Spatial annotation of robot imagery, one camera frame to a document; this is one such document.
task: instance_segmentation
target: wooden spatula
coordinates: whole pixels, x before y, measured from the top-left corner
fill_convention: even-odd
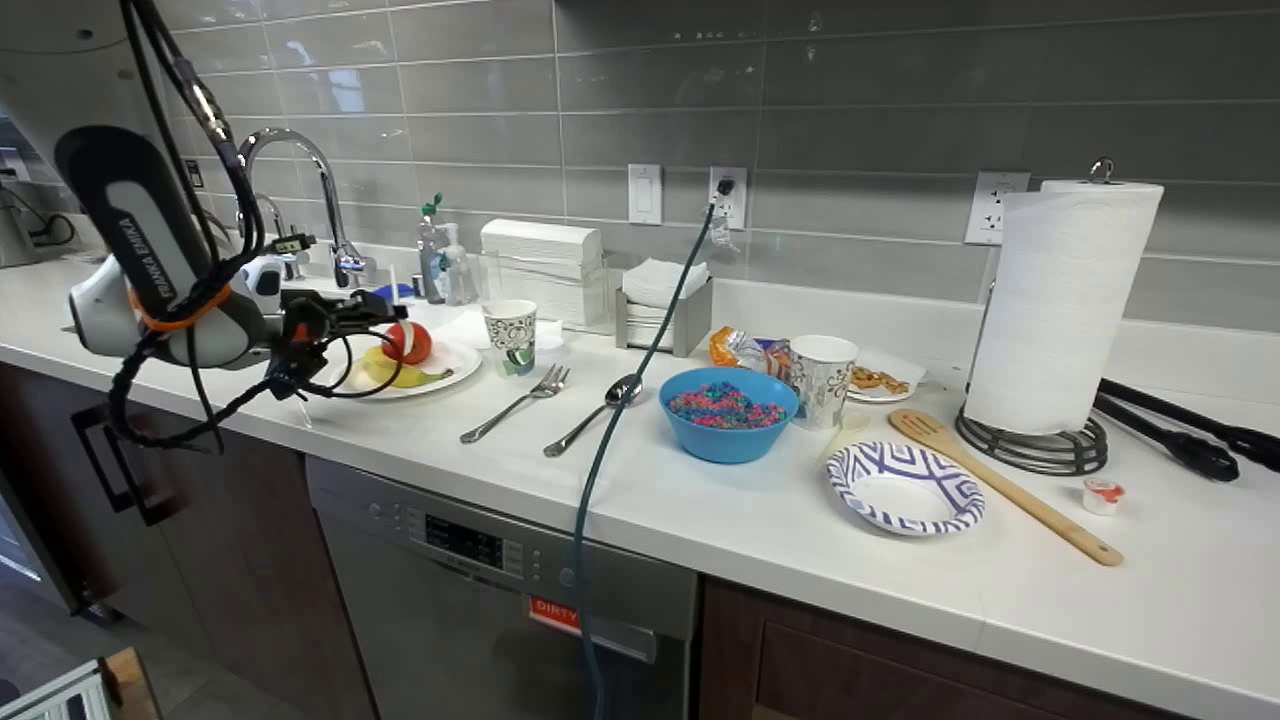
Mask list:
[[[962,443],[962,435],[952,428],[946,428],[942,420],[931,420],[929,411],[897,407],[897,411],[888,411],[888,426],[897,431],[913,435],[915,443],[970,467],[978,481],[986,481],[991,491],[999,491],[1003,501],[1014,501],[1027,517],[1037,517],[1043,528],[1053,528],[1059,540],[1076,545],[1095,565],[1103,565],[1103,567],[1125,565],[1125,557],[1114,545],[1095,540],[1088,528],[1071,524],[1063,512],[1050,508],[1039,495],[1025,491],[1022,485],[1014,485],[1007,476],[999,476],[986,461],[978,461]]]

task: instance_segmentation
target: kitchen counter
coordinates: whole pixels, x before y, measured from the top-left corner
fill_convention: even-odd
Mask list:
[[[0,364],[108,389],[120,359],[90,358],[67,329],[64,291],[90,256],[0,272]],[[846,331],[931,369],[915,403],[952,418],[981,325],[978,308],[846,297],[764,286],[716,286],[716,315],[781,331]],[[1114,377],[1233,426],[1280,431],[1280,338],[1125,325]],[[545,443],[571,428],[637,358],[577,338],[563,350],[563,398],[534,403],[481,443],[457,435],[503,407],[534,379],[493,369],[442,398],[405,403],[258,400],[227,428],[355,466],[427,491],[536,524],[571,528],[571,508],[602,442],[568,458]],[[658,389],[683,359],[658,359]],[[211,400],[258,374],[207,374]],[[199,418],[185,369],[147,364],[132,391]],[[885,407],[855,407],[865,435],[893,435]],[[683,458],[658,400],[637,403],[606,466],[587,531],[761,591],[816,606],[978,658],[1063,676],[1187,715],[1280,715],[1280,476],[1241,466],[1238,485],[1208,485],[1114,428],[1103,476],[1130,485],[1120,517],[1088,517],[1076,481],[1015,476],[1071,519],[1115,545],[1130,565],[1102,567],[988,491],[981,528],[957,540],[893,540],[846,517],[821,481],[825,431],[787,428],[761,466],[712,467]]]

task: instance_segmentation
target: paper towel roll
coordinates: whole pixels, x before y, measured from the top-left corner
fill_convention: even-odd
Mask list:
[[[964,418],[1027,435],[1085,428],[1162,198],[1050,182],[1007,202]]]

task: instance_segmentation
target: sink faucet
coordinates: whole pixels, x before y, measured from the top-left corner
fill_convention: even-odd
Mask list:
[[[374,256],[365,256],[353,241],[347,241],[347,229],[345,229],[345,210],[338,202],[338,182],[334,182],[334,163],[330,158],[319,152],[315,142],[310,142],[305,133],[294,133],[294,129],[261,129],[261,133],[250,133],[243,146],[240,146],[240,158],[243,158],[243,174],[254,176],[254,159],[261,150],[270,146],[305,146],[315,174],[319,174],[319,198],[325,198],[325,217],[330,217],[330,233],[334,233],[334,282],[341,287],[347,287],[347,282],[359,287],[365,272],[374,267]]]

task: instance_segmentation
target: gray tile backsplash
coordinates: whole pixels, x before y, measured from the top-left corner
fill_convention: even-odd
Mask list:
[[[235,133],[290,126],[347,224],[413,241],[432,191],[602,224],[682,260],[708,163],[752,168],[725,277],[981,300],[972,174],[1167,183],[1130,311],[1280,331],[1277,0],[159,0]],[[666,163],[631,229],[623,163]],[[227,206],[216,168],[207,202]],[[261,189],[319,229],[296,152]]]

